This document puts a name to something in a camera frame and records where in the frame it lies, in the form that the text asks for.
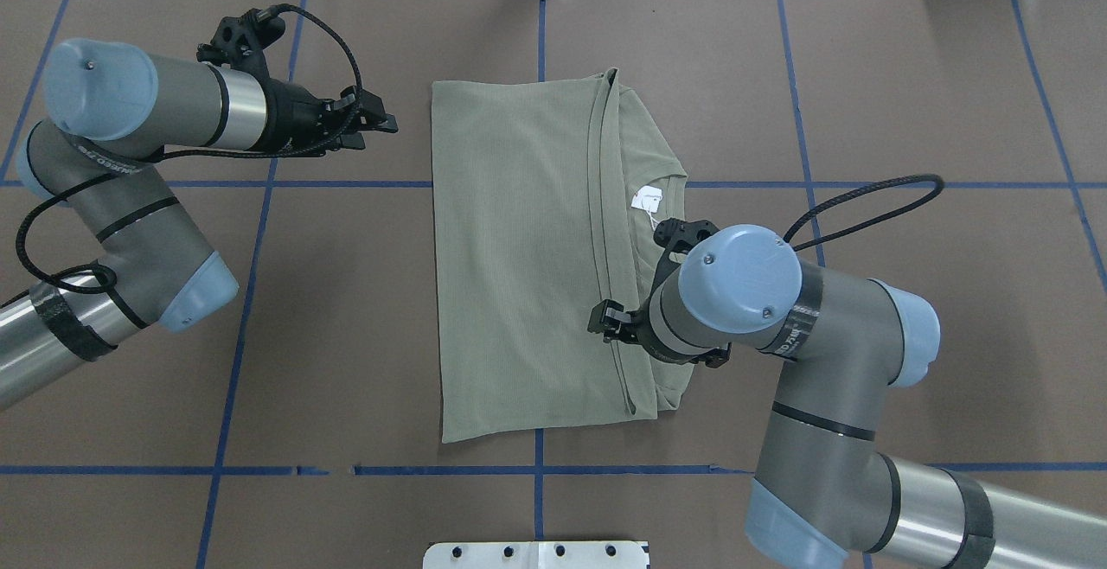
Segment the blue joint cover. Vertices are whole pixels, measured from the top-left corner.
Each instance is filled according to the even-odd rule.
[[[841,569],[849,552],[818,531],[780,498],[753,479],[746,537],[765,556],[788,569]]]
[[[731,226],[689,252],[677,280],[693,318],[723,333],[753,333],[784,320],[799,298],[795,250],[761,226]]]
[[[42,76],[50,118],[86,139],[134,133],[157,101],[154,61],[137,45],[118,41],[63,41],[50,51]]]
[[[45,201],[45,199],[54,197],[54,194],[48,192],[46,187],[42,186],[38,176],[34,175],[34,170],[31,169],[31,156],[27,148],[31,141],[31,135],[34,134],[34,130],[39,127],[39,124],[35,124],[34,128],[31,128],[31,132],[27,136],[23,136],[23,141],[19,143],[19,148],[15,151],[15,173],[19,175],[19,182],[23,183],[23,187],[27,190],[32,192],[35,197]],[[69,207],[69,204],[63,201],[59,206]]]
[[[878,282],[888,297],[892,298],[903,330],[903,364],[896,381],[891,381],[889,385],[909,387],[927,376],[930,363],[938,358],[942,325],[938,321],[938,313],[924,298],[892,288],[880,280],[871,281]]]
[[[158,322],[179,333],[230,302],[238,293],[238,282],[218,251],[213,251],[173,298]]]

